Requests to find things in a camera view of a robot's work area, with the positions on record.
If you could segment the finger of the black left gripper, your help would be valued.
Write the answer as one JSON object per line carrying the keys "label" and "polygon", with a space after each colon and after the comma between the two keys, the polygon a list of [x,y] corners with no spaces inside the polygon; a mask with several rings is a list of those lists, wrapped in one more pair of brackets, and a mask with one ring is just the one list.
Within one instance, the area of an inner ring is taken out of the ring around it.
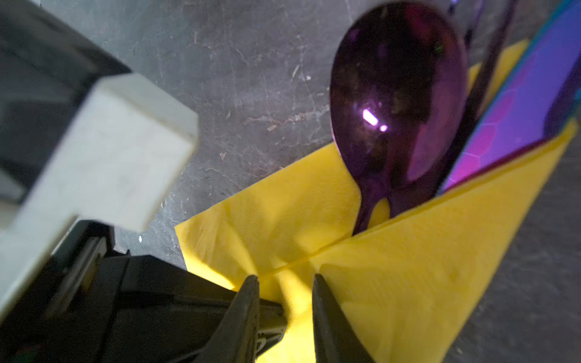
{"label": "finger of the black left gripper", "polygon": [[280,303],[260,301],[256,357],[280,343],[287,331],[287,319]]}

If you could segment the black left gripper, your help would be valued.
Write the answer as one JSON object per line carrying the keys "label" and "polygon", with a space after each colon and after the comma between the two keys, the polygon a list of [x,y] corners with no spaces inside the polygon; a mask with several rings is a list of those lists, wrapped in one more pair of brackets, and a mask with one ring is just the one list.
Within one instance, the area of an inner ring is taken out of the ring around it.
{"label": "black left gripper", "polygon": [[191,362],[235,293],[77,222],[1,325],[3,362]]}

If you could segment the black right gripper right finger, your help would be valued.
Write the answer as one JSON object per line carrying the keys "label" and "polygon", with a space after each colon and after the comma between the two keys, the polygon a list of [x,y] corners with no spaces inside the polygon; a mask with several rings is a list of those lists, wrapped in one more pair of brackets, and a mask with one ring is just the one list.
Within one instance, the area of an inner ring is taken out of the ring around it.
{"label": "black right gripper right finger", "polygon": [[312,305],[317,362],[374,362],[321,274],[314,278]]}

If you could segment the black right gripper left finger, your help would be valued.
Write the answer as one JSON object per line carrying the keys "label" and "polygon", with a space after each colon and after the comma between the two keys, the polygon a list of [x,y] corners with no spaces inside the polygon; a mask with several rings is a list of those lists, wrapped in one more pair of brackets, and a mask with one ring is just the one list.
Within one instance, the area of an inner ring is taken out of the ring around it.
{"label": "black right gripper left finger", "polygon": [[214,335],[194,362],[255,362],[260,320],[259,281],[245,279]]}

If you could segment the yellow paper napkin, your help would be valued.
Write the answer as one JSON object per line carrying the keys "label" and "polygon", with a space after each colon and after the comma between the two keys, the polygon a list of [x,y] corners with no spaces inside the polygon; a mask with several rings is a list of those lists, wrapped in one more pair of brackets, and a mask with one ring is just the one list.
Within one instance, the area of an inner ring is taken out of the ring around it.
{"label": "yellow paper napkin", "polygon": [[177,225],[189,272],[238,290],[256,275],[288,327],[261,362],[313,362],[312,286],[324,276],[377,362],[440,362],[578,127],[353,234],[360,193],[327,145]]}

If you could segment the purple metal fork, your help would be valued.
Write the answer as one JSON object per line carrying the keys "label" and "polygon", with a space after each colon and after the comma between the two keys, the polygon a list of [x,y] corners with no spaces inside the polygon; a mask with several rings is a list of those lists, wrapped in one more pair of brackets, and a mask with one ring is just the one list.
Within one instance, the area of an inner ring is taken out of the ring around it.
{"label": "purple metal fork", "polygon": [[479,73],[464,105],[461,122],[450,148],[426,175],[388,199],[391,219],[433,198],[439,188],[445,183],[446,177],[451,173],[456,160],[478,124],[481,108],[493,80],[500,54],[502,54],[517,4],[517,1],[508,1],[506,3],[500,23],[490,39],[487,55],[481,64]]}

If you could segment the purple metal spoon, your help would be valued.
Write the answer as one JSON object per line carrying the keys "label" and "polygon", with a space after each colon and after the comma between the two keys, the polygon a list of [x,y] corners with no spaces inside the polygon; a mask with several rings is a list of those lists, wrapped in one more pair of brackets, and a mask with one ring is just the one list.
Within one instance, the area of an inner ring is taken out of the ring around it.
{"label": "purple metal spoon", "polygon": [[379,201],[407,210],[449,150],[467,97],[464,42],[436,8],[379,5],[340,42],[331,70],[334,143],[361,193],[354,232]]}

